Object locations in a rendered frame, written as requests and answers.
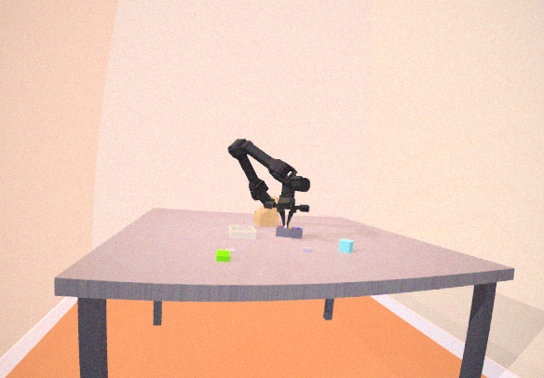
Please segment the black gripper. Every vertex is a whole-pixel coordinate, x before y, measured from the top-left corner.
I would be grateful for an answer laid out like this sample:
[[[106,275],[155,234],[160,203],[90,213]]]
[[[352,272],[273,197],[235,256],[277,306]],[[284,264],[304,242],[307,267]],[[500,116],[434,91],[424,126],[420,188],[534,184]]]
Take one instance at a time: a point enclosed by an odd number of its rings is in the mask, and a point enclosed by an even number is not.
[[[292,197],[295,196],[295,191],[287,191],[287,190],[281,190],[281,194],[283,196],[292,195]],[[285,226],[285,209],[279,209],[278,204],[276,202],[267,201],[265,202],[264,209],[272,209],[277,208],[277,212],[280,214],[280,217],[282,219],[283,227]],[[288,220],[287,220],[287,228],[289,226],[289,223],[291,221],[292,216],[294,213],[297,212],[297,210],[300,210],[301,212],[309,212],[310,206],[309,205],[300,205],[300,206],[294,206],[290,208]]]

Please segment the white shallow tray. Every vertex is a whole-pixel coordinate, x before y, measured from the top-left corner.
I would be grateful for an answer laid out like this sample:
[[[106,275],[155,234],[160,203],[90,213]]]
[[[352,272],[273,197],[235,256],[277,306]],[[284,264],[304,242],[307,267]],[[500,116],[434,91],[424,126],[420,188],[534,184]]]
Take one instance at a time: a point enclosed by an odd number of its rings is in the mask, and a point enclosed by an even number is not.
[[[239,226],[236,224],[229,224],[230,238],[237,239],[256,239],[257,231],[252,226]]]

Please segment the light blue cube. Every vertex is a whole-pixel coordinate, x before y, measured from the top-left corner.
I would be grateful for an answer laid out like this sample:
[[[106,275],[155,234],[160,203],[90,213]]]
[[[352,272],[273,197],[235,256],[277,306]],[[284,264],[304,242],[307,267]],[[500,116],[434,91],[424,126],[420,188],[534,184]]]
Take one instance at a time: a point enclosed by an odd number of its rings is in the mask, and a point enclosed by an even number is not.
[[[339,250],[344,253],[350,253],[353,251],[354,241],[348,239],[339,240]]]

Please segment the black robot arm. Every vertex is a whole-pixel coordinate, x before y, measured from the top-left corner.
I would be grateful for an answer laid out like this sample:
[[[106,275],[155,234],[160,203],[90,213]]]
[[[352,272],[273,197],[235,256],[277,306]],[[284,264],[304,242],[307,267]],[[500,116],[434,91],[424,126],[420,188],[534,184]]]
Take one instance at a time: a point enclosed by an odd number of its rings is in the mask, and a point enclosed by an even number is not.
[[[232,157],[238,160],[249,180],[249,189],[251,191],[252,199],[254,201],[260,200],[264,206],[265,202],[274,202],[275,199],[267,193],[268,187],[265,184],[265,181],[258,178],[247,155],[250,155],[265,166],[268,169],[269,174],[273,176],[275,180],[282,183],[281,190],[307,192],[310,189],[311,183],[308,178],[296,176],[298,171],[295,170],[295,168],[280,159],[271,157],[255,146],[250,140],[236,139],[227,147],[227,150]],[[287,174],[290,171],[291,173],[288,176]],[[292,195],[279,195],[279,209],[290,209],[294,206],[295,197],[292,197]]]

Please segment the small green block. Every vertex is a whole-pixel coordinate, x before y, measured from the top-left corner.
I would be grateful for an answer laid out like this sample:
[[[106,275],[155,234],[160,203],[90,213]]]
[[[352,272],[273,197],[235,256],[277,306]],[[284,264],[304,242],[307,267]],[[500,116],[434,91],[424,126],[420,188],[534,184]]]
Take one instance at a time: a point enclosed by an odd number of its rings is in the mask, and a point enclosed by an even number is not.
[[[230,252],[229,250],[216,250],[216,262],[229,263]]]

